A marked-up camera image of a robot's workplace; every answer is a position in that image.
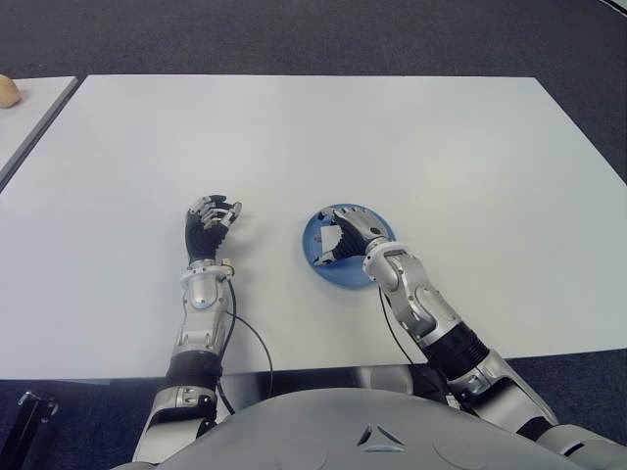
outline black cable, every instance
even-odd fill
[[[388,329],[390,330],[390,333],[392,333],[392,338],[394,338],[394,341],[396,342],[396,346],[399,347],[399,350],[403,352],[403,354],[408,359],[410,364],[413,365],[413,361],[411,360],[410,355],[407,354],[407,352],[403,349],[403,347],[401,346],[401,343],[399,342],[399,339],[394,334],[394,330],[392,329],[392,325],[390,324],[390,319],[388,318],[388,311],[386,310],[385,304],[383,303],[383,291],[381,291],[380,287],[379,287],[379,301],[381,301],[381,309],[383,310],[383,316],[385,317],[385,322],[388,324]]]
[[[269,387],[267,389],[267,397],[271,398],[272,397],[272,386],[274,384],[274,366],[272,364],[272,357],[270,356],[270,352],[267,349],[267,346],[265,345],[265,341],[262,338],[262,336],[259,334],[259,332],[253,327],[253,325],[251,325],[244,318],[241,318],[241,317],[237,316],[237,300],[235,298],[235,290],[233,289],[233,284],[231,283],[230,280],[228,280],[226,282],[228,283],[228,289],[230,290],[231,299],[232,299],[232,302],[233,302],[233,312],[232,313],[230,311],[227,312],[227,314],[231,316],[232,320],[231,320],[231,326],[230,326],[230,328],[228,330],[228,333],[226,335],[226,339],[224,340],[224,346],[223,346],[222,352],[220,354],[220,361],[224,357],[224,354],[226,353],[226,347],[228,346],[228,344],[229,344],[229,342],[231,340],[231,336],[233,335],[233,329],[235,328],[235,320],[239,320],[242,323],[244,323],[244,325],[246,325],[255,334],[255,336],[257,336],[257,339],[260,341],[260,343],[262,344],[262,347],[264,348],[265,355],[267,357],[267,362],[268,362],[269,368],[270,368],[270,384],[269,384]],[[230,414],[235,414],[235,410],[233,409],[233,407],[231,406],[230,402],[226,398],[226,394],[224,393],[224,389],[222,388],[222,383],[220,381],[217,382],[217,392],[219,394],[219,397],[224,402],[224,406],[226,406],[226,409],[228,410],[228,412]]]
[[[405,351],[405,349],[401,346],[401,342],[399,341],[399,339],[396,337],[396,334],[394,333],[394,330],[392,329],[392,325],[390,324],[390,319],[388,318],[388,310],[385,308],[385,304],[383,302],[383,291],[381,291],[381,288],[379,287],[379,301],[381,301],[381,309],[383,310],[383,317],[385,318],[385,322],[388,325],[388,329],[390,330],[390,333],[392,334],[392,338],[394,338],[394,341],[396,342],[396,345],[399,347],[399,349],[403,352],[403,354],[405,355],[405,357],[408,359],[408,361],[410,362],[411,365],[414,365],[414,362],[411,360],[410,355]],[[424,378],[424,380],[426,380],[429,384],[431,384],[431,386],[434,388],[434,392],[440,392],[440,387],[438,387],[431,379],[429,379],[426,375],[424,375],[421,371],[420,375]]]
[[[233,284],[230,279],[226,281],[228,283],[228,289],[231,291],[231,301],[233,302],[233,313],[228,313],[232,316],[231,326],[228,329],[228,333],[226,334],[226,340],[224,340],[224,346],[222,347],[222,352],[219,354],[219,360],[222,362],[224,358],[224,353],[226,353],[226,347],[228,343],[231,341],[231,336],[233,336],[233,329],[235,328],[235,320],[237,319],[237,299],[235,298],[235,290],[233,289]]]
[[[272,357],[270,356],[270,352],[267,349],[267,346],[265,345],[265,341],[262,339],[262,335],[259,334],[259,332],[253,327],[253,325],[251,325],[248,321],[246,321],[244,318],[242,318],[241,316],[238,316],[237,319],[239,321],[241,321],[242,323],[244,323],[248,328],[250,328],[250,330],[255,334],[255,336],[257,336],[257,339],[259,340],[259,342],[262,344],[262,347],[264,348],[265,351],[265,356],[267,357],[267,363],[269,365],[270,368],[270,384],[267,388],[267,397],[271,398],[272,397],[272,387],[274,385],[274,366],[272,364]]]
[[[231,406],[231,403],[228,399],[226,399],[226,395],[224,394],[224,390],[222,389],[222,383],[220,380],[217,381],[217,393],[219,394],[219,397],[222,399],[222,403],[224,403],[224,406],[226,406],[226,409],[228,410],[228,412],[230,414],[235,414],[235,410],[233,409],[233,406]]]

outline blue plate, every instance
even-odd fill
[[[356,208],[368,209],[357,204],[335,204],[331,207],[340,209],[345,206],[355,206]],[[394,232],[392,231],[390,225],[388,225],[388,222],[386,222],[383,217],[375,211],[370,209],[368,210],[374,213],[377,218],[381,220],[381,223],[383,223],[390,234],[390,239],[396,240]],[[310,221],[307,222],[307,226],[303,232],[303,252],[305,252],[305,259],[310,264],[312,269],[327,281],[347,289],[359,289],[370,284],[374,284],[362,271],[363,257],[340,259],[339,261],[332,262],[331,264],[327,264],[325,266],[314,265],[315,259],[322,255],[320,228],[331,224],[330,220],[318,220],[318,214],[319,211],[316,212],[312,218],[310,218]]]

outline dark carpet floor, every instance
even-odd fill
[[[0,0],[0,73],[534,76],[627,180],[627,21],[598,0]],[[627,443],[626,351],[511,363],[562,421]],[[347,373],[293,372],[279,392]],[[157,386],[0,382],[0,443],[33,388],[62,408],[27,468],[109,468]]]
[[[599,0],[1,0],[0,73],[534,76],[627,178],[627,22]]]
[[[627,351],[521,358],[510,361],[563,423],[572,423],[627,444]],[[413,367],[417,395],[439,394]],[[267,374],[258,374],[262,390]],[[59,412],[37,435],[24,470],[106,470],[127,462],[161,379],[114,380],[111,385],[51,381],[0,381],[0,442],[18,413],[25,390],[53,395]],[[350,368],[280,372],[275,395],[323,387],[353,387]]]

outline white tabletop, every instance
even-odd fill
[[[14,80],[22,100],[0,109],[0,180],[76,84],[73,76]]]
[[[164,374],[214,193],[243,203],[219,254],[277,369],[404,362],[376,290],[303,257],[345,202],[503,356],[626,346],[627,190],[535,79],[91,76],[0,194],[0,377]],[[266,369],[238,326],[225,372]]]

